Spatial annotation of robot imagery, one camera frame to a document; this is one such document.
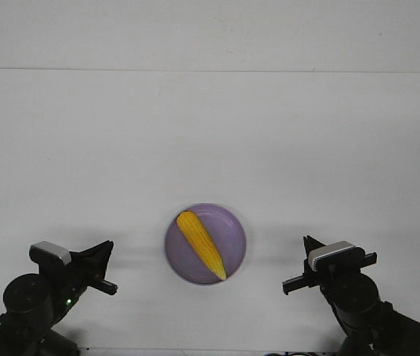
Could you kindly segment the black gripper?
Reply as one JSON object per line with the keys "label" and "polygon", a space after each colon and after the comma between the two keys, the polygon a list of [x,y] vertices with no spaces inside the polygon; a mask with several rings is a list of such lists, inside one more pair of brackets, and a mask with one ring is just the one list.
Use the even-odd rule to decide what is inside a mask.
{"label": "black gripper", "polygon": [[327,289],[337,277],[348,272],[360,273],[361,269],[377,263],[376,252],[366,254],[364,251],[342,251],[323,257],[316,262],[313,270],[309,260],[314,260],[325,252],[325,244],[307,235],[303,237],[306,259],[303,261],[303,273],[282,282],[283,293],[288,293],[305,287],[321,286]]}
{"label": "black gripper", "polygon": [[108,262],[114,248],[110,240],[83,251],[70,253],[71,263],[43,263],[39,273],[51,284],[54,306],[71,308],[88,287],[108,295],[115,295],[118,286],[106,280]]}

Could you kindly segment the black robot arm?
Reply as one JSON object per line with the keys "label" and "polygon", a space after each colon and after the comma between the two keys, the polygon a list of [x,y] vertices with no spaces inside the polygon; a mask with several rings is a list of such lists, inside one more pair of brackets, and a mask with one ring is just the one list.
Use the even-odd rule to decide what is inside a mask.
{"label": "black robot arm", "polygon": [[118,291],[105,279],[113,242],[69,251],[42,241],[29,249],[38,272],[23,274],[4,290],[0,315],[0,355],[80,355],[77,344],[53,327],[91,287],[108,295]]}
{"label": "black robot arm", "polygon": [[318,287],[346,337],[338,355],[420,355],[420,322],[382,301],[375,282],[362,269],[377,254],[340,241],[325,245],[303,237],[303,273],[282,283],[284,294]]}

